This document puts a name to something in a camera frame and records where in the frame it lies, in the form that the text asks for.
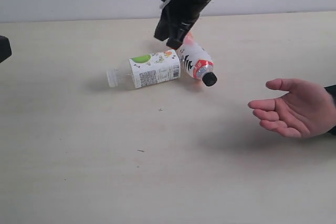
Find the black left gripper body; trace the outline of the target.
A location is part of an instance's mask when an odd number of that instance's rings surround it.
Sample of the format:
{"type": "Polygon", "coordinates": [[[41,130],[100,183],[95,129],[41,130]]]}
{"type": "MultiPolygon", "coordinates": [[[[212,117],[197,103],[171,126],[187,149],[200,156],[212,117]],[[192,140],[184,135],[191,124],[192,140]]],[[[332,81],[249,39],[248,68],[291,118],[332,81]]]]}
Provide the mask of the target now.
{"type": "Polygon", "coordinates": [[[9,39],[5,36],[0,36],[0,63],[8,59],[12,55],[12,49],[9,39]]]}

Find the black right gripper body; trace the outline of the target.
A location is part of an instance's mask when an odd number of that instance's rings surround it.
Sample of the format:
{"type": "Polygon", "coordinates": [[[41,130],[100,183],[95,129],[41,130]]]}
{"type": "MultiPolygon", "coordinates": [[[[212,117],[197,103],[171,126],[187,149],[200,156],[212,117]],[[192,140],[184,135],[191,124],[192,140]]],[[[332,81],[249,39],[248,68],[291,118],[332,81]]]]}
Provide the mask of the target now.
{"type": "Polygon", "coordinates": [[[175,22],[196,22],[209,2],[210,0],[162,0],[161,14],[169,15],[175,22]]]}

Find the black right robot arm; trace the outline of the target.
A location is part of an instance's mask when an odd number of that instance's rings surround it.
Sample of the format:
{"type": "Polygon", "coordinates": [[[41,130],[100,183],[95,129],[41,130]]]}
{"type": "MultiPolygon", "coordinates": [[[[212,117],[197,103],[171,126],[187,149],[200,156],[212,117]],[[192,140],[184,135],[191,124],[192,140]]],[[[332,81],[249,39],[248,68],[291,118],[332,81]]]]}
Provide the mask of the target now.
{"type": "Polygon", "coordinates": [[[169,0],[164,5],[154,38],[167,41],[166,45],[178,49],[185,36],[197,22],[202,10],[211,0],[169,0]]]}

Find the open receiving human hand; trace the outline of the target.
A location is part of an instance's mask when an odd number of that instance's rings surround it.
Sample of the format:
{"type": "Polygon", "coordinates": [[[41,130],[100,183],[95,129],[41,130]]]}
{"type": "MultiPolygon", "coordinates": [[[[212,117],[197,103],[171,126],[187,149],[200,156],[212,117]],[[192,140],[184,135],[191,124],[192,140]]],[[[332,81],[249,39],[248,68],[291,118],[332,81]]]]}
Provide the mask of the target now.
{"type": "Polygon", "coordinates": [[[326,134],[333,127],[331,101],[325,87],[301,79],[280,78],[266,82],[266,87],[286,94],[248,103],[264,129],[283,137],[310,138],[326,134]]]}

